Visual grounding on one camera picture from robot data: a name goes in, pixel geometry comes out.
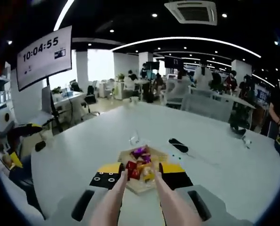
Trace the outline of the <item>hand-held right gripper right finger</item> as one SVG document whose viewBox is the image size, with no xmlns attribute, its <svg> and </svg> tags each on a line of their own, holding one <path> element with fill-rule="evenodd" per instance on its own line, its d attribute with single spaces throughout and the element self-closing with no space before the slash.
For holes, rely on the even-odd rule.
<svg viewBox="0 0 280 226">
<path fill-rule="evenodd" d="M 161 162 L 159 170 L 158 195 L 165 225 L 226 225 L 224 202 L 204 187 L 193 185 L 179 164 Z"/>
</svg>

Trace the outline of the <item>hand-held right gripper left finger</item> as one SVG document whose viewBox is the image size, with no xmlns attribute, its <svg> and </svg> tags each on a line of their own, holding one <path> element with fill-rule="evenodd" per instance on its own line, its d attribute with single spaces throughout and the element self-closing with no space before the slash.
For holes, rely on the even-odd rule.
<svg viewBox="0 0 280 226">
<path fill-rule="evenodd" d="M 103 165 L 86 187 L 64 197 L 57 207 L 57 225 L 88 226 L 95 207 L 113 189 L 124 169 L 121 162 Z"/>
</svg>

